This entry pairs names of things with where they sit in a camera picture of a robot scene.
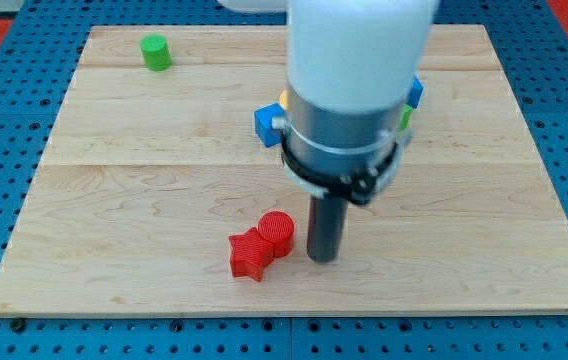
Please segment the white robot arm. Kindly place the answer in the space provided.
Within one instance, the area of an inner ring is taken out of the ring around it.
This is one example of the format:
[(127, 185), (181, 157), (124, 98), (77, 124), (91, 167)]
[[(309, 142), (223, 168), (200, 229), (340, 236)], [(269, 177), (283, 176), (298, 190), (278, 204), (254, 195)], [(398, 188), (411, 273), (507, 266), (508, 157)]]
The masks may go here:
[(438, 0), (220, 0), (287, 15), (283, 160), (316, 198), (365, 205), (392, 181), (399, 122)]

